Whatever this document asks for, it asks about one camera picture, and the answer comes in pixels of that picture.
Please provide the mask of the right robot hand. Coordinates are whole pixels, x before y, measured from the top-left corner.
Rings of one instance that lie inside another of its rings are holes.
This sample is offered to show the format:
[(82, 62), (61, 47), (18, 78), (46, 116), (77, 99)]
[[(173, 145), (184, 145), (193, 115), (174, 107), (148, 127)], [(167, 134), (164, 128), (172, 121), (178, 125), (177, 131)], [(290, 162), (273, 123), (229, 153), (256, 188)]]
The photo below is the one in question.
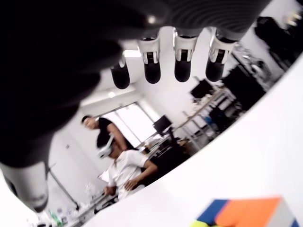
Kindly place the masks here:
[(42, 212), (53, 135), (113, 68), (126, 88), (122, 40), (138, 41), (150, 83), (159, 81), (159, 30), (176, 29), (175, 77), (189, 77), (194, 42), (213, 27), (205, 69), (222, 77), (227, 58), (267, 0), (3, 0), (0, 3), (0, 168), (12, 193)]

